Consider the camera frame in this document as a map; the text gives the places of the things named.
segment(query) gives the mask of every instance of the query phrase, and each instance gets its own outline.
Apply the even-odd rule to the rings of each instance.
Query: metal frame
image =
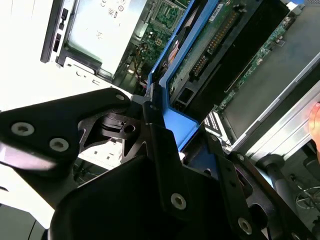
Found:
[[[247,150],[242,150],[247,156],[254,161],[268,154],[277,154],[288,159],[298,149],[311,140],[308,130],[308,117],[311,108],[320,100],[320,53],[301,71],[301,73],[292,81],[292,83],[279,95],[277,99],[265,110],[265,112],[257,119],[257,122],[252,124],[251,128],[256,126],[259,121],[265,121],[260,127],[267,128],[268,121],[278,116],[279,120],[275,121],[271,127],[267,128],[260,138],[254,141],[254,144]],[[298,92],[302,89],[309,89],[301,98]],[[245,141],[246,133],[243,138],[238,139],[237,142],[230,149],[237,149],[237,145],[241,141]],[[250,134],[251,138],[256,137],[255,132]]]

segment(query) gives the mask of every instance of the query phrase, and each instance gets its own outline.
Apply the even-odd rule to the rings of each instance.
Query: finger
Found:
[[[320,131],[320,110],[319,109],[316,112],[314,117],[314,130],[317,131],[317,133],[319,134],[318,132]]]
[[[317,112],[320,109],[320,103],[317,103],[313,106],[310,115],[309,115],[309,130],[313,130],[315,128],[315,118],[317,115]]]

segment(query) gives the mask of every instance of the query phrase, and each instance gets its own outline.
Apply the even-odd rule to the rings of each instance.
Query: silver screw head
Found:
[[[244,160],[245,160],[244,156],[242,156],[241,154],[237,154],[236,156],[237,156],[241,161],[244,161]]]
[[[11,126],[11,131],[15,135],[26,137],[35,132],[34,126],[27,122],[16,122]]]
[[[125,97],[120,94],[115,95],[115,97],[120,100],[125,100]]]
[[[250,223],[247,220],[245,220],[243,217],[238,218],[238,224],[239,224],[239,227],[242,229],[242,231],[244,231],[247,235],[252,234],[252,228]]]
[[[69,143],[63,138],[56,137],[49,142],[49,146],[54,151],[64,152],[69,148]]]
[[[173,193],[171,195],[172,205],[179,210],[184,210],[187,207],[187,202],[185,198],[179,193]]]
[[[158,110],[155,106],[150,105],[150,108],[152,108],[153,110]]]

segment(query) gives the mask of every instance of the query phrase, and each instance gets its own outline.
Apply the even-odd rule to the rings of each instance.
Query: blue plastic bracket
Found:
[[[188,13],[191,10],[192,5],[195,3],[195,0],[192,0],[186,9],[180,23],[178,24],[177,28],[173,32],[170,40],[168,41],[167,45],[165,46],[163,52],[161,53],[159,59],[157,60],[156,64],[151,70],[151,73],[148,76],[148,84],[147,87],[149,88],[152,83],[152,76],[155,70],[157,69],[158,65],[160,64],[161,60],[165,56],[165,53],[169,50],[171,43],[173,42],[175,36],[177,35],[179,29],[182,27],[184,20],[186,19]],[[172,64],[168,67],[166,73],[159,81],[159,84],[162,87],[162,110],[163,110],[163,118],[165,122],[165,127],[171,130],[174,134],[175,142],[178,147],[178,150],[181,151],[182,148],[186,145],[189,139],[194,135],[199,127],[199,123],[194,119],[188,117],[187,115],[175,110],[173,107],[170,106],[170,95],[169,95],[169,81],[174,76],[175,72],[177,71],[179,65],[183,61],[184,57],[188,53],[189,49],[192,47],[194,41],[196,40],[197,36],[203,29],[203,27],[208,22],[210,16],[212,15],[218,0],[208,0],[206,5],[204,6],[201,14],[199,15],[198,19],[196,20],[193,28],[191,29],[189,35],[187,36],[186,40],[184,41],[181,49],[178,51],[175,59],[173,60]]]

